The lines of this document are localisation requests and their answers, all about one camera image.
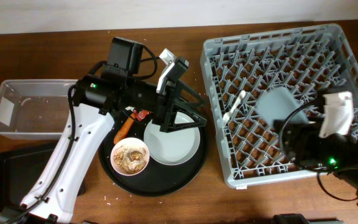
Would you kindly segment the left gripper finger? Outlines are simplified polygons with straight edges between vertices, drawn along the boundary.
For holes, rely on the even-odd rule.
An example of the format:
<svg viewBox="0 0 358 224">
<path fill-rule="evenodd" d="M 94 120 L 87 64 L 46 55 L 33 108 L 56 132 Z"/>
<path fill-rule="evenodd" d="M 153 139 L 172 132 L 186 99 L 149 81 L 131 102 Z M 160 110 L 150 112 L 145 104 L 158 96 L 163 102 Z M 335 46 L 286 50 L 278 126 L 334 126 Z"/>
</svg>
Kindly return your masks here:
<svg viewBox="0 0 358 224">
<path fill-rule="evenodd" d="M 167 133 L 190 128 L 201 128 L 207 123 L 206 118 L 196 108 L 174 107 L 173 109 L 168 110 L 167 115 L 169 117 L 169 123 L 167 124 L 166 130 Z M 181 115 L 186 119 L 184 123 L 177 123 L 175 121 L 178 115 Z"/>
<path fill-rule="evenodd" d="M 185 104 L 192 108 L 199 108 L 205 105 L 205 100 L 185 82 L 178 81 L 179 96 L 185 99 Z"/>
</svg>

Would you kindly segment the red snack wrapper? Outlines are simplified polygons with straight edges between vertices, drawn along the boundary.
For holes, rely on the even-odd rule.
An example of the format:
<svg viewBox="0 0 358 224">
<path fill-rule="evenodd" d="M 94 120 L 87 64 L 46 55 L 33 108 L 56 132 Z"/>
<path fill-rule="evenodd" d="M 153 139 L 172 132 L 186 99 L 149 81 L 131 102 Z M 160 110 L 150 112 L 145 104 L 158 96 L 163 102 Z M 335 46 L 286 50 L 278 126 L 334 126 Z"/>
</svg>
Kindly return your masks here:
<svg viewBox="0 0 358 224">
<path fill-rule="evenodd" d="M 138 121 L 142 121 L 143 119 L 145 119 L 148 115 L 150 114 L 149 111 L 147 110 L 134 110 L 134 115 L 136 120 Z"/>
</svg>

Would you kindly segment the orange carrot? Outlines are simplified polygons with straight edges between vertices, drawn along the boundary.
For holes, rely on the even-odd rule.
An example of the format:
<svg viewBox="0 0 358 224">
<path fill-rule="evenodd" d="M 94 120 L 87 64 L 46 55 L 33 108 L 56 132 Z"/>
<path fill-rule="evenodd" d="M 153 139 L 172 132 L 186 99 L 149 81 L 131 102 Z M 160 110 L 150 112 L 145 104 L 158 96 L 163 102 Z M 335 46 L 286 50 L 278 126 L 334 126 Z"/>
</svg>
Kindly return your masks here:
<svg viewBox="0 0 358 224">
<path fill-rule="evenodd" d="M 113 141 L 114 144 L 117 144 L 119 141 L 123 140 L 127 136 L 135 120 L 136 120 L 136 115 L 135 113 L 132 113 L 130 117 L 127 118 L 126 122 L 122 125 L 121 129 L 115 135 Z"/>
</svg>

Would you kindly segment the blue cup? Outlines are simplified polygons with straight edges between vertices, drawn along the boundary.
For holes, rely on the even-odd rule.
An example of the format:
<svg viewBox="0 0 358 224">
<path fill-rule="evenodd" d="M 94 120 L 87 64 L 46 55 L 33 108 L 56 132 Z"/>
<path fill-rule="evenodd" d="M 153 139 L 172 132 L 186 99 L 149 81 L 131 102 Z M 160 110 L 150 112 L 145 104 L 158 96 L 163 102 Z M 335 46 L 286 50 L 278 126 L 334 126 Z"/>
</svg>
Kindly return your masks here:
<svg viewBox="0 0 358 224">
<path fill-rule="evenodd" d="M 285 87 L 274 88 L 264 94 L 257 103 L 256 112 L 269 125 L 285 120 L 301 105 Z"/>
</svg>

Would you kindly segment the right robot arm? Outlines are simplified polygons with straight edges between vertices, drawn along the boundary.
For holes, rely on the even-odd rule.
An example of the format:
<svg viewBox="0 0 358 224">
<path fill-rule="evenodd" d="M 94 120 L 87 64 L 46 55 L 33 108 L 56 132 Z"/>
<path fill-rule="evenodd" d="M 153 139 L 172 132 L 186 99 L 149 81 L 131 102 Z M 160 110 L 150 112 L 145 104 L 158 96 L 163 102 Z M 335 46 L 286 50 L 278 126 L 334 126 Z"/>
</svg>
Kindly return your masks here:
<svg viewBox="0 0 358 224">
<path fill-rule="evenodd" d="M 305 108 L 301 106 L 286 119 L 273 122 L 280 149 L 298 168 L 317 174 L 319 186 L 330 197 L 340 200 L 323 187 L 320 178 L 323 173 L 333 174 L 353 186 L 358 206 L 358 139 L 354 141 L 349 134 L 319 137 L 322 119 L 314 119 L 311 124 L 293 123 L 292 118 Z"/>
</svg>

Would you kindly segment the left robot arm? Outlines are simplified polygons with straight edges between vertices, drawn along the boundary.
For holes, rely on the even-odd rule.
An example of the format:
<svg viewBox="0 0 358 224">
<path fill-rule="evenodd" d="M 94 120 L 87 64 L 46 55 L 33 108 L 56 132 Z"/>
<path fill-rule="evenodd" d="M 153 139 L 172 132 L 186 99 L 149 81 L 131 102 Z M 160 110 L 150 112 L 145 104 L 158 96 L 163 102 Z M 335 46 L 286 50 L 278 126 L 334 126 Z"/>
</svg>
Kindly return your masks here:
<svg viewBox="0 0 358 224">
<path fill-rule="evenodd" d="M 114 126 L 114 117 L 127 107 L 149 111 L 165 133 L 206 124 L 198 108 L 204 100 L 182 99 L 192 89 L 181 81 L 189 63 L 171 51 L 153 55 L 165 68 L 153 85 L 139 75 L 147 47 L 134 40 L 113 38 L 107 60 L 98 62 L 68 89 L 70 113 L 63 133 L 41 176 L 17 209 L 4 209 L 0 223 L 24 223 L 29 217 L 47 223 L 69 223 L 91 161 Z"/>
</svg>

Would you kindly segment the grey dishwasher rack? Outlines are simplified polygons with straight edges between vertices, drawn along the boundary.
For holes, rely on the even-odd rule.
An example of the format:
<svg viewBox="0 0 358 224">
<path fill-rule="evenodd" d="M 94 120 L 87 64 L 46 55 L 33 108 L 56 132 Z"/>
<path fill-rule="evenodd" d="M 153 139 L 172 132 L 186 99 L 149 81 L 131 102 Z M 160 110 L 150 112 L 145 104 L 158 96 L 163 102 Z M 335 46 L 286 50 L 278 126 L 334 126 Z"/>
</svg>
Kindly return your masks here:
<svg viewBox="0 0 358 224">
<path fill-rule="evenodd" d="M 358 138 L 358 63 L 337 24 L 209 39 L 200 64 L 224 181 L 232 189 L 311 177 L 285 158 L 277 131 L 256 112 L 274 88 L 287 88 L 302 105 L 322 88 L 345 87 L 354 102 L 350 134 Z M 223 126 L 242 90 L 245 98 Z"/>
</svg>

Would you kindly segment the light grey plate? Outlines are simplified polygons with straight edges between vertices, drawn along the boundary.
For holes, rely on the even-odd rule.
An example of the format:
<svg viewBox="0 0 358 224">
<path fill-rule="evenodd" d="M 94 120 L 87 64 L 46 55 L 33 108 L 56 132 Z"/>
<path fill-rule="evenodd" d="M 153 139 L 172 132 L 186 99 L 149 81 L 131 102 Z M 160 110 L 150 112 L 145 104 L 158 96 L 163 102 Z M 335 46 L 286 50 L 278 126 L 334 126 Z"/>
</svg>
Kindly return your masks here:
<svg viewBox="0 0 358 224">
<path fill-rule="evenodd" d="M 176 166 L 195 155 L 200 146 L 201 134 L 199 128 L 161 132 L 160 126 L 150 121 L 144 131 L 144 142 L 152 159 L 163 165 Z"/>
</svg>

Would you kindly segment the bowl with food scraps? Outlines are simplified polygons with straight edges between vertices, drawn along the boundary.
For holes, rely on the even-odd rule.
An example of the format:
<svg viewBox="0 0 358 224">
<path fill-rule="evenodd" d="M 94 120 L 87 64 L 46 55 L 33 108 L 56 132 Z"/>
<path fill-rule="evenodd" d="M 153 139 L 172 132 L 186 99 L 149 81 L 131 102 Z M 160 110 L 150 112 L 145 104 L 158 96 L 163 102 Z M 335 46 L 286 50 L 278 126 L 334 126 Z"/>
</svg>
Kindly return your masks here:
<svg viewBox="0 0 358 224">
<path fill-rule="evenodd" d="M 125 138 L 119 141 L 110 155 L 112 168 L 121 175 L 140 174 L 150 160 L 149 149 L 137 138 Z"/>
</svg>

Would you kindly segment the white plastic spoon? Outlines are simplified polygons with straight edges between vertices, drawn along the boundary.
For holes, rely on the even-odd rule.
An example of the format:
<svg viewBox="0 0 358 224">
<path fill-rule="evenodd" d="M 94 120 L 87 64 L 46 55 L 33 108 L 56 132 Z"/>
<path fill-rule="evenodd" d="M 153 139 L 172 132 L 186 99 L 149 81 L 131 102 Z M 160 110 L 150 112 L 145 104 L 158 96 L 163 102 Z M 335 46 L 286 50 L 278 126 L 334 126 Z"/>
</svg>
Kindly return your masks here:
<svg viewBox="0 0 358 224">
<path fill-rule="evenodd" d="M 233 112 L 241 104 L 245 96 L 246 96 L 246 91 L 245 90 L 240 91 L 235 102 L 232 104 L 231 109 L 223 115 L 223 126 L 227 125 Z"/>
</svg>

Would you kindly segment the round black tray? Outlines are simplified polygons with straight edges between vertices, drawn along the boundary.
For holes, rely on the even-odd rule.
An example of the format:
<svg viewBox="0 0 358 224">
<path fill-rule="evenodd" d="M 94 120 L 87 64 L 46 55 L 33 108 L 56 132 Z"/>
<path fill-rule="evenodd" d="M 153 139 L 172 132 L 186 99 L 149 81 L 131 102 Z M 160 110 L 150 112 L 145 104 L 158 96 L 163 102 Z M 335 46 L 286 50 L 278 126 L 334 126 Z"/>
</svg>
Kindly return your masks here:
<svg viewBox="0 0 358 224">
<path fill-rule="evenodd" d="M 196 144 L 195 155 L 184 164 L 163 165 L 151 158 L 140 174 L 125 176 L 114 170 L 109 156 L 114 147 L 113 139 L 127 120 L 129 113 L 130 111 L 126 110 L 120 112 L 114 118 L 115 123 L 112 130 L 98 149 L 100 163 L 110 179 L 122 189 L 132 194 L 146 197 L 170 194 L 189 184 L 198 175 L 208 155 L 208 140 L 206 139 L 208 133 L 206 128 L 200 127 L 196 129 L 196 133 L 201 137 L 201 142 Z"/>
</svg>

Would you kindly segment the clear plastic bin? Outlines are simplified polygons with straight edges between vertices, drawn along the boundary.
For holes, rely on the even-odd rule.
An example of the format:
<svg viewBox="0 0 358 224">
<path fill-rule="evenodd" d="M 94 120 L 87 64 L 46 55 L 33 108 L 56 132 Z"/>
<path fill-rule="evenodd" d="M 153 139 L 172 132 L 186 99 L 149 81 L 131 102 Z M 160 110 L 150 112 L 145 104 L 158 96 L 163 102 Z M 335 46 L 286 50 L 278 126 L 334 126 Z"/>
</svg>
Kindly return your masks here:
<svg viewBox="0 0 358 224">
<path fill-rule="evenodd" d="M 9 139 L 56 140 L 67 122 L 73 79 L 5 80 L 0 85 L 0 135 Z"/>
</svg>

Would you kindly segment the black rectangular tray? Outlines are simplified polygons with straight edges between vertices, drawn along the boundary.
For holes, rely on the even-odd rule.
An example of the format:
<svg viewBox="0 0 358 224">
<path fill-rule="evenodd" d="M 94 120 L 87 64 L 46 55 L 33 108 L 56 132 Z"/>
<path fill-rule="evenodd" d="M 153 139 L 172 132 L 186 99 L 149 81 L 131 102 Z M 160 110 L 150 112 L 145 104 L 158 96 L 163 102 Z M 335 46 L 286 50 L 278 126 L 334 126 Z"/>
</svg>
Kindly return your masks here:
<svg viewBox="0 0 358 224">
<path fill-rule="evenodd" d="M 18 207 L 43 172 L 56 141 L 0 153 L 0 213 Z"/>
</svg>

